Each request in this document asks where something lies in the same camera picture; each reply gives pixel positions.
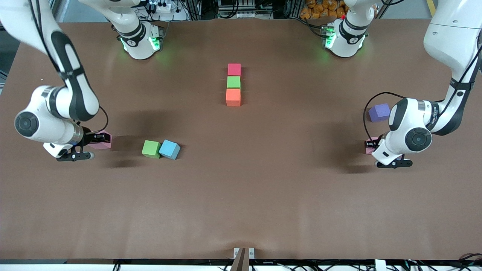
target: black cable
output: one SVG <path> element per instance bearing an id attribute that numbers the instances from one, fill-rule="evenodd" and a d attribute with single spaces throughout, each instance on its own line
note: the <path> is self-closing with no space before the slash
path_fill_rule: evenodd
<path id="1" fill-rule="evenodd" d="M 107 128 L 107 125 L 109 124 L 109 116 L 107 115 L 107 112 L 102 108 L 102 106 L 99 106 L 99 108 L 104 112 L 104 115 L 106 116 L 106 124 L 104 125 L 104 127 L 102 127 L 102 129 L 86 133 L 86 135 L 91 135 L 91 134 L 98 133 L 100 131 L 104 131 Z"/>
<path id="2" fill-rule="evenodd" d="M 396 5 L 396 4 L 400 4 L 400 3 L 402 3 L 403 1 L 405 1 L 405 0 L 399 0 L 399 1 L 395 2 L 395 3 L 387 3 L 387 2 L 385 2 L 384 0 L 382 0 L 382 3 L 383 3 L 384 5 L 386 5 L 386 6 L 393 6 L 393 5 Z"/>
<path id="3" fill-rule="evenodd" d="M 425 264 L 425 263 L 424 263 L 423 261 L 421 261 L 421 260 L 418 260 L 418 261 L 419 261 L 420 263 L 422 263 L 423 265 L 427 266 L 428 268 L 432 269 L 432 271 L 438 271 L 437 269 L 433 268 L 433 266 L 428 265 L 428 264 Z"/>
<path id="4" fill-rule="evenodd" d="M 231 13 L 228 16 L 223 17 L 223 16 L 219 15 L 219 11 L 218 11 L 218 16 L 219 16 L 219 18 L 230 19 L 230 18 L 234 17 L 236 15 L 236 13 L 238 13 L 239 7 L 240 7 L 239 0 L 233 0 L 233 10 L 231 11 Z"/>
<path id="5" fill-rule="evenodd" d="M 380 93 L 376 94 L 370 100 L 368 100 L 368 103 L 366 103 L 365 108 L 363 109 L 363 127 L 365 128 L 365 132 L 366 132 L 366 135 L 368 136 L 368 140 L 372 140 L 372 137 L 370 136 L 370 133 L 368 132 L 368 129 L 366 128 L 366 122 L 365 122 L 366 109 L 368 108 L 368 105 L 370 104 L 370 102 L 373 101 L 373 99 L 375 99 L 376 97 L 378 97 L 380 95 L 383 95 L 383 94 L 390 94 L 390 95 L 396 96 L 396 97 L 401 98 L 401 99 L 406 98 L 402 95 L 398 95 L 398 94 L 395 94 L 393 92 L 385 91 L 385 92 L 380 92 Z"/>
<path id="6" fill-rule="evenodd" d="M 112 271 L 119 271 L 121 270 L 121 264 L 119 260 L 116 260 L 116 263 L 114 264 L 114 268 L 112 268 Z"/>
<path id="7" fill-rule="evenodd" d="M 320 38 L 329 38 L 330 36 L 327 36 L 327 35 L 321 35 L 321 34 L 318 34 L 316 33 L 313 28 L 311 28 L 311 25 L 308 23 L 308 20 L 305 20 L 306 21 L 306 25 L 308 26 L 308 28 L 311 30 L 311 32 L 315 35 L 317 35 L 318 37 Z"/>
<path id="8" fill-rule="evenodd" d="M 32 0 L 29 0 L 28 1 L 29 4 L 30 4 L 30 13 L 32 14 L 32 17 L 34 19 L 34 23 L 35 23 L 35 27 L 37 28 L 37 32 L 39 33 L 39 36 L 40 36 L 40 40 L 42 41 L 42 44 L 43 44 L 43 47 L 45 48 L 45 51 L 47 53 L 47 56 L 49 57 L 50 61 L 52 62 L 54 68 L 55 68 L 55 71 L 57 72 L 60 72 L 60 69 L 57 65 L 57 63 L 54 61 L 54 58 L 52 57 L 52 55 L 50 54 L 50 51 L 49 49 L 47 48 L 47 44 L 45 43 L 45 38 L 43 37 L 43 29 L 42 29 L 42 16 L 40 14 L 40 3 L 39 3 L 39 0 L 36 0 L 36 4 L 37 4 L 37 15 L 38 16 L 35 16 L 35 12 L 34 12 L 34 9 L 33 9 L 33 3 L 32 3 Z"/>
<path id="9" fill-rule="evenodd" d="M 296 266 L 295 268 L 293 268 L 293 270 L 296 270 L 296 268 L 300 268 L 300 267 L 301 267 L 304 271 L 308 271 L 308 270 L 307 270 L 304 266 L 302 266 L 302 265 Z"/>
<path id="10" fill-rule="evenodd" d="M 481 253 L 473 253 L 473 254 L 467 255 L 467 256 L 465 256 L 465 257 L 463 257 L 463 258 L 460 258 L 459 261 L 467 260 L 467 259 L 472 258 L 472 257 L 474 257 L 474 256 L 482 256 L 482 254 L 481 254 Z"/>
<path id="11" fill-rule="evenodd" d="M 298 21 L 298 22 L 300 22 L 300 23 L 302 23 L 302 24 L 304 24 L 304 25 L 309 25 L 309 26 L 312 27 L 312 28 L 321 29 L 321 27 L 322 27 L 322 26 L 316 26 L 316 25 L 309 24 L 308 22 L 305 22 L 305 21 L 301 20 L 301 19 L 298 18 L 298 17 L 289 17 L 288 19 L 294 19 L 294 20 L 296 20 L 296 21 Z"/>
<path id="12" fill-rule="evenodd" d="M 191 19 L 190 17 L 191 17 L 192 15 L 197 16 L 196 13 L 191 12 L 189 9 L 187 9 L 187 6 L 184 5 L 184 2 L 183 2 L 182 0 L 181 0 L 181 5 L 182 5 L 182 7 L 184 8 L 184 10 L 186 11 L 186 15 L 189 15 L 189 19 Z"/>
<path id="13" fill-rule="evenodd" d="M 475 60 L 477 59 L 477 57 L 479 57 L 480 53 L 482 52 L 482 46 L 478 49 L 477 53 L 475 54 L 475 57 L 472 59 L 472 61 L 470 62 L 469 66 L 467 67 L 467 69 L 465 69 L 464 73 L 462 74 L 462 77 L 460 77 L 460 80 L 458 81 L 458 83 L 461 83 L 462 80 L 464 79 L 465 75 L 467 74 L 467 72 L 469 71 L 470 67 L 472 66 L 472 64 L 474 64 Z M 445 108 L 442 110 L 442 112 L 440 113 L 439 116 L 441 116 L 445 110 L 447 110 L 447 108 L 449 107 L 449 104 L 450 102 L 452 101 L 452 99 L 455 97 L 455 94 L 456 94 L 457 90 L 454 89 L 454 93 L 452 93 L 452 95 L 450 96 L 450 99 L 449 101 L 447 102 L 447 104 L 445 105 Z"/>

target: electrical outlet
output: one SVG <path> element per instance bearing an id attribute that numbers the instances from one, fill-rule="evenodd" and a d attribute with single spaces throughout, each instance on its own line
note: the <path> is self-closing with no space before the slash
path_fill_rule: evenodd
<path id="1" fill-rule="evenodd" d="M 165 7 L 157 7 L 157 12 L 159 13 L 171 13 L 172 4 L 167 4 Z"/>

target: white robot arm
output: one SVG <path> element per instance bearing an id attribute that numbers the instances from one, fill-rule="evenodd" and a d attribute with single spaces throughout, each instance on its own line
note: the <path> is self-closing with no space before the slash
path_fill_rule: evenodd
<path id="1" fill-rule="evenodd" d="M 455 131 L 481 66 L 482 1 L 440 1 L 425 33 L 427 53 L 447 65 L 452 79 L 443 101 L 405 98 L 391 110 L 390 131 L 377 142 L 378 167 L 395 167 L 404 154 L 419 153 L 432 143 L 432 134 Z"/>
<path id="2" fill-rule="evenodd" d="M 115 27 L 124 50 L 134 59 L 146 59 L 161 49 L 163 28 L 141 22 L 131 8 L 140 0 L 79 0 L 104 15 Z"/>
<path id="3" fill-rule="evenodd" d="M 345 0 L 349 7 L 344 19 L 336 19 L 328 24 L 329 36 L 325 48 L 340 57 L 353 56 L 362 46 L 366 30 L 375 16 L 373 5 L 378 0 Z"/>
<path id="4" fill-rule="evenodd" d="M 19 134 L 44 142 L 52 156 L 64 161 L 69 150 L 95 142 L 98 136 L 73 121 L 90 120 L 99 110 L 75 48 L 55 22 L 47 0 L 0 0 L 0 20 L 14 38 L 48 55 L 65 83 L 36 88 L 14 123 Z M 93 157 L 86 152 L 68 160 Z"/>

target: purple cube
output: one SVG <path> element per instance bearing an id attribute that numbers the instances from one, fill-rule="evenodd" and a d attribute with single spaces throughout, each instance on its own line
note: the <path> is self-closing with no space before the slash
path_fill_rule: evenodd
<path id="1" fill-rule="evenodd" d="M 371 122 L 382 122 L 390 116 L 390 107 L 388 104 L 376 105 L 368 111 L 368 114 Z"/>

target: green led light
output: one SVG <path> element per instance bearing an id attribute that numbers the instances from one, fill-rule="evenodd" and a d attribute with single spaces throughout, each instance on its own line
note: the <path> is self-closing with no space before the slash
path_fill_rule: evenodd
<path id="1" fill-rule="evenodd" d="M 122 42 L 122 44 L 124 45 L 124 50 L 127 51 L 127 48 L 125 47 L 125 42 L 124 42 L 124 40 L 121 40 L 121 42 Z"/>
<path id="2" fill-rule="evenodd" d="M 152 45 L 152 48 L 153 48 L 155 51 L 159 50 L 160 46 L 159 46 L 159 41 L 158 41 L 157 39 L 153 39 L 153 38 L 150 38 L 150 37 L 149 37 L 149 41 L 150 41 L 150 43 L 151 43 L 151 45 Z"/>
<path id="3" fill-rule="evenodd" d="M 333 47 L 333 42 L 336 40 L 336 34 L 333 33 L 329 38 L 326 39 L 325 46 L 328 48 Z"/>
<path id="4" fill-rule="evenodd" d="M 366 35 L 363 35 L 360 41 L 360 45 L 358 46 L 358 49 L 360 49 L 363 46 L 363 40 L 365 39 Z"/>

